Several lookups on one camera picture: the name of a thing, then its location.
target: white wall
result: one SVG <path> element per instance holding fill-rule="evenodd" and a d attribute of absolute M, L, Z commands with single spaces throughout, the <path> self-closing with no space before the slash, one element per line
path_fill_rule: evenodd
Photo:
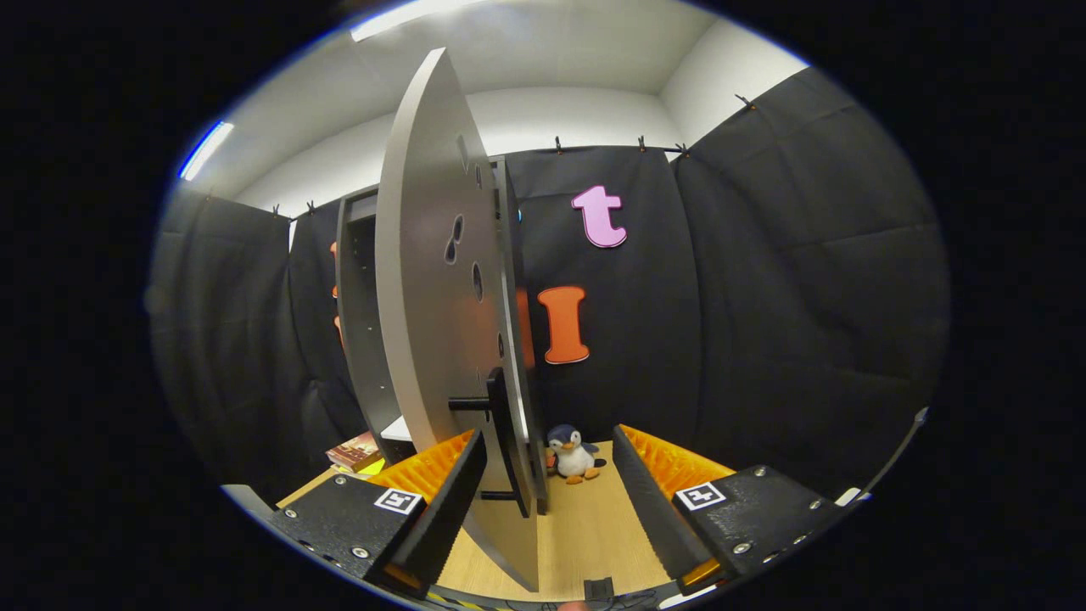
<path fill-rule="evenodd" d="M 687 145 L 743 109 L 748 100 L 807 67 L 758 34 L 718 20 L 671 75 L 660 99 Z"/>
<path fill-rule="evenodd" d="M 583 87 L 531 87 L 467 97 L 488 154 L 589 144 L 671 147 L 680 132 L 656 96 Z M 381 178 L 392 114 L 320 141 L 243 189 L 237 201 L 296 216 Z"/>

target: fluorescent light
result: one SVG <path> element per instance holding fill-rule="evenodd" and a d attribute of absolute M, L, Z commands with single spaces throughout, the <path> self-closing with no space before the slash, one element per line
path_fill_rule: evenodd
<path fill-rule="evenodd" d="M 353 38 L 355 42 L 358 42 L 364 38 L 369 38 L 375 34 L 392 29 L 393 27 L 403 25 L 409 21 L 425 17 L 426 15 L 437 13 L 439 11 L 458 9 L 460 7 L 481 1 L 482 0 L 415 0 L 414 2 L 408 2 L 402 7 L 392 9 L 387 13 L 381 13 L 376 17 L 352 27 L 351 38 Z"/>
<path fill-rule="evenodd" d="M 215 152 L 215 149 L 217 149 L 219 144 L 226 140 L 226 136 L 230 133 L 231 129 L 233 129 L 232 124 L 219 120 L 215 127 L 213 127 L 212 130 L 204 136 L 203 141 L 200 142 L 197 150 L 189 155 L 189 160 L 185 163 L 185 167 L 181 168 L 181 178 L 185 178 L 186 180 L 195 178 L 197 174 L 200 173 L 200 168 L 207 162 L 212 153 Z"/>

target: stuffed penguin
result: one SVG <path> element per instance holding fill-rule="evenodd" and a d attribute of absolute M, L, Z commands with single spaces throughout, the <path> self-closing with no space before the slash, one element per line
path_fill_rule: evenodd
<path fill-rule="evenodd" d="M 607 464 L 603 459 L 592 457 L 599 448 L 582 443 L 581 433 L 568 424 L 552 429 L 546 435 L 546 443 L 557 457 L 558 475 L 565 478 L 567 484 L 592 480 L 599 475 L 598 468 Z"/>

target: black metal plate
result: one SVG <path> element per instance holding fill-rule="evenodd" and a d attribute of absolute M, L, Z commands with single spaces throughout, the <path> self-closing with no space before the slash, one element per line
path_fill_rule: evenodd
<path fill-rule="evenodd" d="M 680 491 L 671 502 L 721 564 L 730 562 L 742 575 L 801 548 L 843 511 L 768 467 Z M 749 547 L 736 553 L 741 545 Z"/>
<path fill-rule="evenodd" d="M 615 468 L 648 536 L 648 543 L 653 545 L 668 576 L 681 580 L 712 556 L 664 498 L 630 438 L 618 427 L 614 430 L 614 440 Z"/>
<path fill-rule="evenodd" d="M 406 569 L 424 585 L 438 581 L 485 468 L 487 444 L 482 432 L 476 431 L 433 497 L 430 510 L 419 518 L 393 552 L 392 562 Z"/>
<path fill-rule="evenodd" d="M 389 491 L 392 488 L 336 476 L 275 512 L 268 522 L 312 548 L 313 553 L 364 580 L 384 567 L 426 509 L 421 497 L 406 514 L 376 506 Z M 365 550 L 366 558 L 352 551 L 356 547 Z"/>
<path fill-rule="evenodd" d="M 584 580 L 584 600 L 604 600 L 615 596 L 615 584 L 610 577 Z"/>

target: black curtain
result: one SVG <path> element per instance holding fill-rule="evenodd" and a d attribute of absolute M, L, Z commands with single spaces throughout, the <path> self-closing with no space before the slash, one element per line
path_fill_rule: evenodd
<path fill-rule="evenodd" d="M 934 391 L 949 268 L 893 139 L 815 68 L 672 162 L 697 260 L 692 446 L 836 497 L 863 487 Z"/>
<path fill-rule="evenodd" d="M 222 483 L 275 502 L 313 478 L 295 407 L 304 380 L 287 294 L 287 218 L 180 191 L 148 289 L 169 406 Z"/>
<path fill-rule="evenodd" d="M 525 278 L 544 427 L 571 424 L 585 440 L 621 422 L 677 444 L 694 441 L 702 367 L 697 278 L 690 229 L 662 151 L 592 147 L 505 155 L 522 213 Z M 593 245 L 571 201 L 602 184 L 621 199 L 615 247 Z M 584 289 L 585 361 L 548 365 L 547 288 Z"/>
<path fill-rule="evenodd" d="M 367 431 L 333 323 L 336 259 L 329 247 L 336 241 L 339 208 L 336 200 L 296 220 L 289 262 L 290 303 L 307 372 L 296 409 L 308 455 L 323 464 L 325 450 Z"/>

